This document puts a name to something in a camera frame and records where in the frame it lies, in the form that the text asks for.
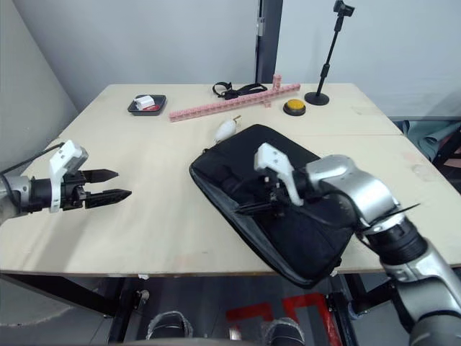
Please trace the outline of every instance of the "black strap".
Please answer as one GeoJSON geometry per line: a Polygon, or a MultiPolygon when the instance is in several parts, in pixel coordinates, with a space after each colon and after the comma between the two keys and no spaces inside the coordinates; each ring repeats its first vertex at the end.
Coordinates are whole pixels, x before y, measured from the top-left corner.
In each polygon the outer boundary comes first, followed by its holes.
{"type": "Polygon", "coordinates": [[[265,92],[267,90],[267,88],[260,83],[248,84],[246,86],[241,87],[238,90],[234,90],[232,89],[232,83],[225,83],[224,81],[216,83],[215,85],[213,85],[212,89],[218,97],[224,97],[224,99],[235,99],[236,97],[242,95],[256,94],[257,92],[265,92]],[[217,85],[225,87],[225,91],[221,93],[217,92],[215,88],[217,85]]]}

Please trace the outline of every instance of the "small tray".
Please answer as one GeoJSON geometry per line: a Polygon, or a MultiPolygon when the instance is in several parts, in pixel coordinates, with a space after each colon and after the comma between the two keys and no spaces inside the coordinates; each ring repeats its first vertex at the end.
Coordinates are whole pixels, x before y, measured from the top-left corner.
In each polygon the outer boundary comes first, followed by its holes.
{"type": "MultiPolygon", "coordinates": [[[[137,95],[134,97],[137,99],[138,97],[142,97],[146,95],[137,95]]],[[[132,101],[130,105],[128,106],[128,112],[130,112],[133,115],[160,115],[162,109],[164,108],[164,105],[166,104],[166,96],[165,95],[149,95],[150,97],[153,98],[153,101],[155,102],[154,106],[149,107],[149,110],[139,110],[136,107],[136,102],[132,101]]]]}

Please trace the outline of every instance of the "shoe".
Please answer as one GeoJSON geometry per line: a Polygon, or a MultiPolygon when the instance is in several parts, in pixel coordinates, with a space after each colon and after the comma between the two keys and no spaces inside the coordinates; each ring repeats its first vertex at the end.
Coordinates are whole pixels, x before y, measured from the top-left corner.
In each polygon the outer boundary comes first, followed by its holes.
{"type": "Polygon", "coordinates": [[[263,336],[265,346],[304,346],[304,333],[299,324],[283,317],[275,319],[263,336]]]}
{"type": "Polygon", "coordinates": [[[193,329],[189,321],[179,311],[158,314],[149,323],[146,340],[165,337],[192,337],[193,329]]]}

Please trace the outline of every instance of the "black bag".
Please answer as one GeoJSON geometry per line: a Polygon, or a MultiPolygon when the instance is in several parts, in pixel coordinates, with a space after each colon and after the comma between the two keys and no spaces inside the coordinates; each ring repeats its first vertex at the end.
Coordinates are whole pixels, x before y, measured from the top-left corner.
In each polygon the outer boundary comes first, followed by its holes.
{"type": "MultiPolygon", "coordinates": [[[[240,205],[267,198],[261,173],[254,170],[254,154],[264,142],[287,154],[295,169],[318,159],[271,128],[253,125],[205,149],[189,171],[208,200],[253,251],[294,284],[311,288],[339,265],[353,230],[324,226],[290,206],[282,207],[283,216],[273,212],[251,216],[236,213],[240,205]]],[[[318,199],[309,208],[327,220],[341,219],[339,205],[332,200],[318,199]]]]}

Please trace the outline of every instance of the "black pole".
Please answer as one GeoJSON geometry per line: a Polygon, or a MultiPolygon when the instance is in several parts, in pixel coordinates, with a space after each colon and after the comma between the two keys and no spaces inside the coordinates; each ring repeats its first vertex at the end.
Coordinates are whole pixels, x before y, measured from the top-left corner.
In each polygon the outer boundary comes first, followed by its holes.
{"type": "Polygon", "coordinates": [[[338,31],[336,31],[334,33],[333,41],[331,42],[331,46],[330,46],[330,51],[328,52],[328,58],[326,59],[326,63],[324,63],[323,68],[322,68],[322,72],[320,73],[320,83],[318,83],[317,92],[315,93],[315,95],[317,97],[320,96],[320,93],[321,93],[322,87],[323,87],[323,83],[325,81],[325,78],[328,76],[328,70],[330,69],[331,54],[333,53],[333,48],[334,48],[334,44],[336,43],[336,38],[337,37],[338,37],[338,31]]]}
{"type": "Polygon", "coordinates": [[[335,12],[338,12],[338,18],[336,19],[336,24],[334,26],[334,36],[333,40],[331,41],[330,51],[328,52],[328,57],[326,58],[326,62],[324,63],[322,72],[320,73],[320,82],[318,83],[317,92],[308,92],[306,95],[304,95],[305,101],[307,103],[310,103],[311,105],[324,106],[330,102],[330,98],[325,94],[322,94],[323,83],[325,82],[325,78],[328,76],[328,70],[330,69],[331,54],[333,54],[336,39],[338,38],[338,34],[341,31],[344,16],[352,16],[352,13],[354,12],[354,7],[347,6],[342,1],[336,1],[333,10],[335,12]]]}

